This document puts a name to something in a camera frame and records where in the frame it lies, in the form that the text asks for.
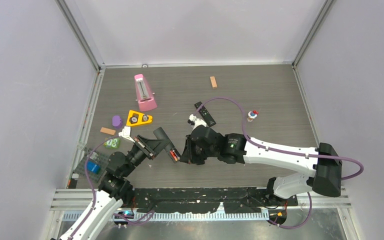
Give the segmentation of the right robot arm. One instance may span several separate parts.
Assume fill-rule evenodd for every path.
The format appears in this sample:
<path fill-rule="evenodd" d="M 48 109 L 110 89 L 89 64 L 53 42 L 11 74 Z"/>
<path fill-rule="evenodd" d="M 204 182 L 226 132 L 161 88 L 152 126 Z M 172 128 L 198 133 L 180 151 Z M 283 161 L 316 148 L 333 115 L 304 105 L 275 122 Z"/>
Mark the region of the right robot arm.
<path fill-rule="evenodd" d="M 269 179 L 265 198 L 279 205 L 293 195 L 313 191 L 325 197 L 340 197 L 342 162 L 333 147 L 292 147 L 260 141 L 240 133 L 222 135 L 200 125 L 186 136 L 179 161 L 203 165 L 207 158 L 226 164 L 262 164 L 289 169 L 294 174 Z"/>

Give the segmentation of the orange battery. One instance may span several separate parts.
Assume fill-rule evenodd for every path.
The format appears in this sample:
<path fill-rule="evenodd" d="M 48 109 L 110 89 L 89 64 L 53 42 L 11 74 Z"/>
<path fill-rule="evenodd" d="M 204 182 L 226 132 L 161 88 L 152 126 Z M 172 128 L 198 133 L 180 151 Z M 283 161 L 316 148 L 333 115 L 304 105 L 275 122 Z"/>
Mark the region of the orange battery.
<path fill-rule="evenodd" d="M 177 162 L 179 160 L 175 151 L 171 150 L 170 154 L 171 154 L 171 156 L 172 156 L 172 158 L 174 159 L 175 162 Z"/>

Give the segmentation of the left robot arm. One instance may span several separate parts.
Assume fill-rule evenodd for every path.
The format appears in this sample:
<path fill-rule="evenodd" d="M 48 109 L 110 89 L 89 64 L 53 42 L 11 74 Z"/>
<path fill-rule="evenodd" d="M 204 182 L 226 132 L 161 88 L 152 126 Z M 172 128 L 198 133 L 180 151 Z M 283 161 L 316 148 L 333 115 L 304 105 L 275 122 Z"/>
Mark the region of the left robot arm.
<path fill-rule="evenodd" d="M 153 134 L 156 139 L 137 135 L 126 154 L 116 151 L 110 155 L 106 174 L 98 189 L 92 189 L 92 201 L 77 221 L 59 237 L 60 240 L 95 240 L 116 210 L 133 202 L 133 186 L 126 177 L 145 159 L 153 160 L 161 151 L 169 152 L 175 148 L 161 127 Z"/>

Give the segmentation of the black remote control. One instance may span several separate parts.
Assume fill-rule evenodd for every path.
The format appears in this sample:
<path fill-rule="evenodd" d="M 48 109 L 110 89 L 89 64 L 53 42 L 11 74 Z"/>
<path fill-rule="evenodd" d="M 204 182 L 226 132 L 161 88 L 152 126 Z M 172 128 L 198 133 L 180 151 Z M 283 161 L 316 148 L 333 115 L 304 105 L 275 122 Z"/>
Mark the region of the black remote control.
<path fill-rule="evenodd" d="M 170 159 L 174 163 L 178 163 L 180 161 L 180 154 L 164 129 L 158 127 L 153 131 L 153 134 L 158 140 L 162 140 L 165 143 L 164 150 L 169 155 Z"/>

